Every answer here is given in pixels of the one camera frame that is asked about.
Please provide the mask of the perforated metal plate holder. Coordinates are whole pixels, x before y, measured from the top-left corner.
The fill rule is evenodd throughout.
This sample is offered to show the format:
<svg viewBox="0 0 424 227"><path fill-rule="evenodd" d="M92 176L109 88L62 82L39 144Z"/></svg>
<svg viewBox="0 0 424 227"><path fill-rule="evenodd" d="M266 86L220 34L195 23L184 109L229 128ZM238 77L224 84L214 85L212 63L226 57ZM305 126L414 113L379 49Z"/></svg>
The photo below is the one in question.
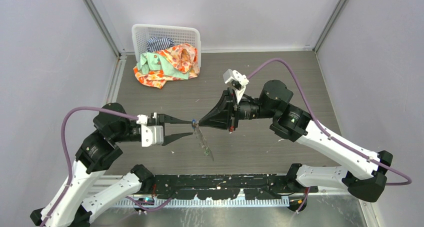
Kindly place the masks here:
<svg viewBox="0 0 424 227"><path fill-rule="evenodd" d="M212 151L211 151L211 149L210 149L210 147L207 143L206 138L204 137L204 135L203 135L203 133L200 129L199 124L198 124L198 126L192 127L192 128L194 130L194 135L196 136L196 138L199 141L199 146L204 152L204 155L209 157L212 161L214 161L213 153L212 153Z"/></svg>

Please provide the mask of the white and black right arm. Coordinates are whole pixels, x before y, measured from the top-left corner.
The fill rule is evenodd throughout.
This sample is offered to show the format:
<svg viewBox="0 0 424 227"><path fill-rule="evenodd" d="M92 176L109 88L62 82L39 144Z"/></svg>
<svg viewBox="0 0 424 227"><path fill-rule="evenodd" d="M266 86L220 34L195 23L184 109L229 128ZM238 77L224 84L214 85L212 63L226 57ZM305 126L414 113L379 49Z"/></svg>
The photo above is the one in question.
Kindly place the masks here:
<svg viewBox="0 0 424 227"><path fill-rule="evenodd" d="M379 199L387 184L391 153L369 151L328 130L309 112L291 104L293 92L282 81L266 82L258 98L237 98L237 89L235 83L223 91L218 103L198 124L232 132L241 120L271 119L269 128L275 135L310 147L337 163L334 167L293 163L285 179L288 190L299 192L321 186L346 190L366 202Z"/></svg>

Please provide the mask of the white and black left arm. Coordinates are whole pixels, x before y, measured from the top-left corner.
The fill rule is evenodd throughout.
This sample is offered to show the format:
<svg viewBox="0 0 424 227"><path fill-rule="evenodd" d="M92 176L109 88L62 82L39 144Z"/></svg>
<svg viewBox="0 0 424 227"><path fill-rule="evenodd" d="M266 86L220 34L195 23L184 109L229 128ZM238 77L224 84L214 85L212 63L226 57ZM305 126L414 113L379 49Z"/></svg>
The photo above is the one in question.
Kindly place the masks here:
<svg viewBox="0 0 424 227"><path fill-rule="evenodd" d="M183 120L163 114L129 115L117 102L94 107L95 130L82 142L74 160L66 159L68 176L52 201L30 214L38 227L88 227L105 210L124 197L140 192L148 194L154 175L141 164L135 165L117 183L88 196L89 190L122 155L121 142L140 142L142 147L165 146L183 133L165 134L166 124Z"/></svg>

